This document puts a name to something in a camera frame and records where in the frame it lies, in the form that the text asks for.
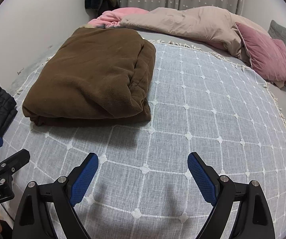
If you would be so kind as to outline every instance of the bolt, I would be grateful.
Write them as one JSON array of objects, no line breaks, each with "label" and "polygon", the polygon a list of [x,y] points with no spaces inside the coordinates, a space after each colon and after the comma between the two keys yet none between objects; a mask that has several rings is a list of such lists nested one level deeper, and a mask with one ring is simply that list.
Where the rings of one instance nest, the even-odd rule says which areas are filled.
[{"label": "bolt", "polygon": [[65,176],[61,176],[60,178],[58,178],[58,182],[59,183],[63,183],[66,181],[66,177]]},{"label": "bolt", "polygon": [[255,187],[257,187],[257,186],[259,185],[259,182],[258,182],[258,181],[255,181],[255,180],[253,180],[251,183],[252,183]]},{"label": "bolt", "polygon": [[29,182],[28,187],[29,187],[29,188],[33,188],[34,185],[35,185],[35,182]]},{"label": "bolt", "polygon": [[221,176],[221,181],[222,182],[228,182],[228,177],[227,176],[225,176],[225,175],[223,175],[223,176]]}]

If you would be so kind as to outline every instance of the folded blanket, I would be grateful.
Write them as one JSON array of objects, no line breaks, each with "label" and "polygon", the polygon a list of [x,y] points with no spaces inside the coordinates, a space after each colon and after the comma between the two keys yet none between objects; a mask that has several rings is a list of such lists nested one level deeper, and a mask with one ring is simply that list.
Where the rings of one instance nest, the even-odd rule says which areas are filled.
[{"label": "folded blanket", "polygon": [[88,24],[92,25],[94,28],[118,28],[120,26],[120,21],[124,16],[130,14],[147,14],[148,11],[140,8],[119,8],[113,11],[105,11],[97,19],[90,20]]},{"label": "folded blanket", "polygon": [[36,125],[150,120],[155,47],[131,29],[79,28],[45,65],[23,102]]},{"label": "folded blanket", "polygon": [[144,15],[125,16],[120,25],[203,41],[213,47],[227,50],[232,56],[249,64],[249,57],[238,36],[235,22],[243,23],[269,36],[267,31],[251,20],[214,6],[184,11],[156,8]]}]

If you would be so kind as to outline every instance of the pink fleece blanket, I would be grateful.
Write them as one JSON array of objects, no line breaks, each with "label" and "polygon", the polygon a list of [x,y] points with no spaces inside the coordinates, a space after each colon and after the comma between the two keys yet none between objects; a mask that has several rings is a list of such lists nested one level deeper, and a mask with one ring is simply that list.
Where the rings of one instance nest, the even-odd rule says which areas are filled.
[{"label": "pink fleece blanket", "polygon": [[123,19],[124,16],[130,14],[146,14],[148,11],[134,8],[134,7],[127,7],[127,8],[119,8],[113,11],[105,11],[103,14],[98,17],[97,19],[93,19],[89,21],[95,28],[117,28],[120,26],[120,21]]}]

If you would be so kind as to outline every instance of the bed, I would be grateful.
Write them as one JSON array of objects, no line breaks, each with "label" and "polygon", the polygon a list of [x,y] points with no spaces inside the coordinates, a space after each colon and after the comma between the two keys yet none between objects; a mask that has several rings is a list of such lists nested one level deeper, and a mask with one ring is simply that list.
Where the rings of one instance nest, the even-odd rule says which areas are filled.
[{"label": "bed", "polygon": [[[156,47],[148,101],[152,120],[126,126],[37,127],[22,102],[46,61],[40,56],[12,84],[18,114],[4,135],[0,162],[21,148],[31,160],[14,175],[16,197],[4,206],[14,217],[29,183],[67,175],[89,152],[99,169],[75,210],[91,238],[195,238],[212,206],[187,169],[196,151],[234,182],[258,180],[276,238],[286,236],[286,122],[282,101],[243,62],[201,42],[139,31]],[[228,238],[235,203],[222,238]],[[58,238],[65,238],[50,205]]]}]

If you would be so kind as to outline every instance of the wall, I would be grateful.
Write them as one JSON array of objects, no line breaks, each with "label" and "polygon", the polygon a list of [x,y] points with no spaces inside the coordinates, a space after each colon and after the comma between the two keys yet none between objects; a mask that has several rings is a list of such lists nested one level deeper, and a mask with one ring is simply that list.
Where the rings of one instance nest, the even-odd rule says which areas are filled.
[{"label": "wall", "polygon": [[268,30],[271,20],[286,27],[286,3],[283,0],[244,0],[242,16]]},{"label": "wall", "polygon": [[18,71],[89,20],[84,0],[5,0],[0,5],[1,87],[8,88]]}]

